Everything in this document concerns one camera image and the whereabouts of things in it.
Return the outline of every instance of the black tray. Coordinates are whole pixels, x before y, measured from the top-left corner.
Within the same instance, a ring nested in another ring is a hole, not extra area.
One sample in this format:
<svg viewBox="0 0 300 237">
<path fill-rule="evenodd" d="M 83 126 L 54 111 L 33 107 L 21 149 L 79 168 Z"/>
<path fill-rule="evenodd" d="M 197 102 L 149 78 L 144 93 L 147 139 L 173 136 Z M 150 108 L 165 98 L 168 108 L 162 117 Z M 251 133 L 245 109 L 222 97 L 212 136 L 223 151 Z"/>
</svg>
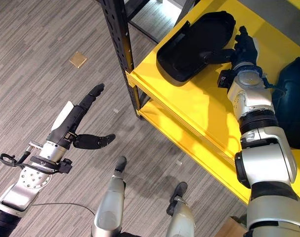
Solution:
<svg viewBox="0 0 300 237">
<path fill-rule="evenodd" d="M 184 85 L 207 65 L 202 56 L 230 41 L 234 26 L 233 16 L 225 11 L 207 13 L 193 25 L 187 21 L 157 52 L 160 73 L 173 85 Z"/>
</svg>

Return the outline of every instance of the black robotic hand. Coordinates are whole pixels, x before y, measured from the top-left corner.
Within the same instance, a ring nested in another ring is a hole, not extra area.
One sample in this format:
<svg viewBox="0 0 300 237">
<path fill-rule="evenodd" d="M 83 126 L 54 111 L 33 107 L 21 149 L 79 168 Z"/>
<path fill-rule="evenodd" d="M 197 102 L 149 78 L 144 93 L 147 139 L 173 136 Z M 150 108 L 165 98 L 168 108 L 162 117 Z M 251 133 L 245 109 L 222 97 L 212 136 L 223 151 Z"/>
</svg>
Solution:
<svg viewBox="0 0 300 237">
<path fill-rule="evenodd" d="M 234 53 L 231 55 L 232 68 L 234 69 L 242 62 L 257 64 L 257 49 L 255 48 L 253 38 L 248 35 L 245 26 L 241 26 L 240 35 L 236 35 L 237 43 L 234 45 Z"/>
<path fill-rule="evenodd" d="M 52 130 L 47 137 L 48 141 L 69 149 L 73 143 L 74 147 L 80 149 L 100 149 L 107 146 L 115 139 L 114 134 L 98 137 L 89 134 L 76 135 L 75 131 L 82 118 L 87 113 L 92 103 L 104 90 L 104 84 L 95 86 L 78 104 L 75 105 L 59 126 Z"/>
</svg>

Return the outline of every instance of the dark blue object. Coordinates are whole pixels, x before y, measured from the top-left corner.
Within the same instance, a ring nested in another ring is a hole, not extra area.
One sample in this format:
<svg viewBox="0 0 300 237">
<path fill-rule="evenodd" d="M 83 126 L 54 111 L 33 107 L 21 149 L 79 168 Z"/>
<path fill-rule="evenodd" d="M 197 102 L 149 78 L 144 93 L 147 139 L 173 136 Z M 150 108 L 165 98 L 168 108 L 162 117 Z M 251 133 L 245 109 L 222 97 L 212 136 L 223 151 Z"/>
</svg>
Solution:
<svg viewBox="0 0 300 237">
<path fill-rule="evenodd" d="M 275 90 L 272 95 L 279 126 L 289 145 L 300 149 L 300 57 L 280 72 L 277 86 L 287 90 Z"/>
</svg>

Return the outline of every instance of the black cable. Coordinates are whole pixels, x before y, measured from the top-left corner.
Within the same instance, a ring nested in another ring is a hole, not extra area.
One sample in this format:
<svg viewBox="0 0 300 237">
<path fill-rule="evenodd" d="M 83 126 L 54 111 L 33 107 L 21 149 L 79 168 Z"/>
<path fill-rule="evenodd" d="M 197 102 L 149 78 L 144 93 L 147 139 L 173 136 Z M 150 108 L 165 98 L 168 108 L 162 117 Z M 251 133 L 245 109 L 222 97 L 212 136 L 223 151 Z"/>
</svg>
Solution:
<svg viewBox="0 0 300 237">
<path fill-rule="evenodd" d="M 40 204 L 33 204 L 31 206 L 42 206 L 42 205 L 59 205 L 59 204 L 69 204 L 69 205 L 75 205 L 75 206 L 81 206 L 85 209 L 87 209 L 88 211 L 90 211 L 93 215 L 95 215 L 95 213 L 90 210 L 88 207 L 84 206 L 84 205 L 80 205 L 80 204 L 77 204 L 77 203 L 71 203 L 71 202 L 49 202 L 49 203 L 40 203 Z"/>
</svg>

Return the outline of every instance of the small tan tile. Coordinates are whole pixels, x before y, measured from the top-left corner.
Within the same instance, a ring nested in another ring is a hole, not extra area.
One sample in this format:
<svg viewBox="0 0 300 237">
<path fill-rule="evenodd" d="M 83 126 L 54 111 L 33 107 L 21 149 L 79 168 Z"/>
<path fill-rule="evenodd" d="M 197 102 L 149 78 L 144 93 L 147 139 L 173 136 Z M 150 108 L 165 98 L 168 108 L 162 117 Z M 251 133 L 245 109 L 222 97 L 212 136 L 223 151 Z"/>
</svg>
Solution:
<svg viewBox="0 0 300 237">
<path fill-rule="evenodd" d="M 76 52 L 72 58 L 70 58 L 70 62 L 77 68 L 80 68 L 85 62 L 87 58 L 82 55 L 81 52 Z"/>
</svg>

